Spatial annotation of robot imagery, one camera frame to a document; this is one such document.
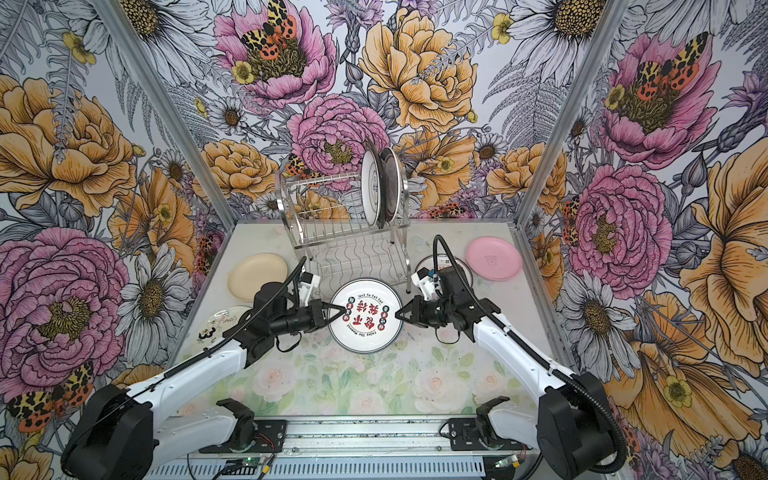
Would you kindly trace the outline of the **white plate red characters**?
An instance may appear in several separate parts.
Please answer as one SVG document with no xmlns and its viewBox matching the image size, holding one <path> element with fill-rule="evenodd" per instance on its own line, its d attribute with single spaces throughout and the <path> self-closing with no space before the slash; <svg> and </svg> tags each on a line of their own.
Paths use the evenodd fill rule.
<svg viewBox="0 0 768 480">
<path fill-rule="evenodd" d="M 344 307 L 342 316 L 329 326 L 331 336 L 350 352 L 371 354 L 381 351 L 402 331 L 403 322 L 395 317 L 403 306 L 400 296 L 381 280 L 350 281 L 336 291 L 331 304 Z"/>
</svg>

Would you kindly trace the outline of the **white plate orange sunburst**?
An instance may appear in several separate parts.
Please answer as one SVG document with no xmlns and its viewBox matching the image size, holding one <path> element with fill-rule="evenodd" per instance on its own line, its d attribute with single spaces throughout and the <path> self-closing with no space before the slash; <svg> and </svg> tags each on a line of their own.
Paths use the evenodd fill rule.
<svg viewBox="0 0 768 480">
<path fill-rule="evenodd" d="M 469 285 L 471 287 L 473 287 L 474 286 L 474 274 L 473 274 L 473 271 L 471 270 L 469 265 L 463 259 L 461 259 L 459 257 L 456 257 L 455 260 L 456 260 L 456 264 L 458 266 L 460 266 L 461 269 L 463 270 L 463 272 L 464 272 L 464 274 L 465 274 L 465 276 L 466 276 L 466 278 L 468 280 Z M 437 255 L 437 266 L 438 266 L 439 270 L 443 270 L 445 268 L 449 268 L 449 267 L 452 266 L 452 264 L 450 263 L 450 259 L 448 258 L 448 256 L 445 253 L 439 253 Z M 428 256 L 424 257 L 423 259 L 421 259 L 416 264 L 415 271 L 418 272 L 422 268 L 426 268 L 428 270 L 433 270 L 434 269 L 434 257 L 432 255 L 428 255 Z"/>
</svg>

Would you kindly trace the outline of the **chrome wire dish rack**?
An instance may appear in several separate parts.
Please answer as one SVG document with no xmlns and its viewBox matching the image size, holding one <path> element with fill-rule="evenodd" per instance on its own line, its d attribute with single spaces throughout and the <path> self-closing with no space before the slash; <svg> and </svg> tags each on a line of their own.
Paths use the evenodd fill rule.
<svg viewBox="0 0 768 480">
<path fill-rule="evenodd" d="M 275 189 L 296 257 L 320 277 L 316 297 L 328 300 L 360 278 L 381 280 L 398 293 L 412 291 L 407 191 L 395 217 L 377 226 L 365 218 L 359 173 L 306 179 L 279 173 Z"/>
</svg>

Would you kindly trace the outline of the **white plate with black drawing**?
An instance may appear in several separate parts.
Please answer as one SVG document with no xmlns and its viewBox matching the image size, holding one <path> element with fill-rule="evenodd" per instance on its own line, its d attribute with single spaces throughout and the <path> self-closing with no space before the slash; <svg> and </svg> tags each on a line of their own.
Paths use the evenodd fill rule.
<svg viewBox="0 0 768 480">
<path fill-rule="evenodd" d="M 225 337 L 224 332 L 236 326 L 240 317 L 249 310 L 247 306 L 236 305 L 215 312 L 192 334 L 186 353 L 195 355 L 217 344 Z"/>
</svg>

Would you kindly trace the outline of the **white plate black rim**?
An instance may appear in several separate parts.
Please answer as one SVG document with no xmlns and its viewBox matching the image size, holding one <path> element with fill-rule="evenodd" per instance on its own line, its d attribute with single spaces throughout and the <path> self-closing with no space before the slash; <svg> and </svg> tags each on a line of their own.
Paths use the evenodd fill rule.
<svg viewBox="0 0 768 480">
<path fill-rule="evenodd" d="M 370 150 L 365 152 L 362 160 L 361 199 L 366 221 L 369 225 L 376 226 L 379 223 L 382 200 L 377 156 Z"/>
</svg>

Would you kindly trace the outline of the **white plate green red rim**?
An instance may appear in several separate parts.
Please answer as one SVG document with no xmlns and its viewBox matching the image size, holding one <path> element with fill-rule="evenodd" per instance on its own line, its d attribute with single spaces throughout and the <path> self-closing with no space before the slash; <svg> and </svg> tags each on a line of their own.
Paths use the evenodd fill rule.
<svg viewBox="0 0 768 480">
<path fill-rule="evenodd" d="M 403 175 L 399 157 L 391 147 L 381 152 L 384 165 L 385 221 L 391 222 L 398 214 L 403 193 Z"/>
</svg>

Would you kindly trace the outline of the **black square floral plate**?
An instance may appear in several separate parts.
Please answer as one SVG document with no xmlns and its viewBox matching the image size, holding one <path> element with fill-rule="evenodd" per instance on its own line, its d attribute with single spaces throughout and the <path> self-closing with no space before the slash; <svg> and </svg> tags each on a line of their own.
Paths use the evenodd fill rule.
<svg viewBox="0 0 768 480">
<path fill-rule="evenodd" d="M 368 140 L 365 143 L 365 152 L 367 150 L 374 152 L 375 155 L 377 156 L 379 176 L 380 176 L 381 200 L 382 200 L 381 207 L 380 207 L 379 223 L 376 226 L 371 226 L 371 225 L 370 226 L 376 227 L 376 228 L 382 228 L 385 223 L 385 183 L 384 183 L 384 175 L 383 175 L 383 164 L 379 156 L 379 151 L 376 149 L 375 145 L 371 140 Z"/>
</svg>

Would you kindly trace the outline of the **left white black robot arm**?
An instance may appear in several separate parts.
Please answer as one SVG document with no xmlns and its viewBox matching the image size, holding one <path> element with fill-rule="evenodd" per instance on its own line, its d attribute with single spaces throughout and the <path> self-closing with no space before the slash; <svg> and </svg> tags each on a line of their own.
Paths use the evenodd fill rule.
<svg viewBox="0 0 768 480">
<path fill-rule="evenodd" d="M 227 401 L 211 414 L 188 419 L 176 412 L 219 381 L 255 364 L 278 347 L 283 335 L 301 337 L 346 313 L 314 297 L 317 276 L 298 264 L 282 283 L 264 284 L 252 306 L 221 340 L 144 381 L 97 390 L 61 456 L 63 472 L 76 479 L 142 479 L 152 469 L 212 445 L 239 447 L 250 410 Z"/>
</svg>

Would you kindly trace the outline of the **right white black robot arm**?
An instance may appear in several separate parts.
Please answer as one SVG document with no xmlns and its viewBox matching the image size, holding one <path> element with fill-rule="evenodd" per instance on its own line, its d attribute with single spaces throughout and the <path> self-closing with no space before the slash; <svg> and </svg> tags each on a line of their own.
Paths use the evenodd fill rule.
<svg viewBox="0 0 768 480">
<path fill-rule="evenodd" d="M 587 471 L 620 471 L 628 460 L 628 443 L 598 379 L 545 355 L 495 303 L 479 298 L 440 234 L 433 238 L 432 255 L 445 255 L 449 267 L 422 268 L 414 274 L 419 292 L 396 318 L 434 331 L 452 327 L 510 369 L 537 403 L 533 415 L 512 406 L 508 396 L 483 403 L 476 410 L 470 440 L 488 450 L 506 443 L 531 448 L 562 479 Z"/>
</svg>

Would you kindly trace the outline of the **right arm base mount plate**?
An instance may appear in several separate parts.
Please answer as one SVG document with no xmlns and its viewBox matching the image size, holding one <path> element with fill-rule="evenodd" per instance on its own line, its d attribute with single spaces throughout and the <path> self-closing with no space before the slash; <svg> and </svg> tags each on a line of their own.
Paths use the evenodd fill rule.
<svg viewBox="0 0 768 480">
<path fill-rule="evenodd" d="M 512 451 L 522 450 L 520 442 L 503 439 L 496 434 L 490 421 L 481 417 L 449 418 L 447 431 L 441 431 L 452 451 Z"/>
</svg>

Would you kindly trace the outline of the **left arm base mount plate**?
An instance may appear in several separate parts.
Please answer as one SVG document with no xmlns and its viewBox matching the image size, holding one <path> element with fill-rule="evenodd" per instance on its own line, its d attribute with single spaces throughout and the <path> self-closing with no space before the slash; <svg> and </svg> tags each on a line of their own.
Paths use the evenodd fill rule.
<svg viewBox="0 0 768 480">
<path fill-rule="evenodd" d="M 210 445 L 199 450 L 205 454 L 225 453 L 280 453 L 286 437 L 286 420 L 257 419 L 237 425 L 223 444 Z"/>
</svg>

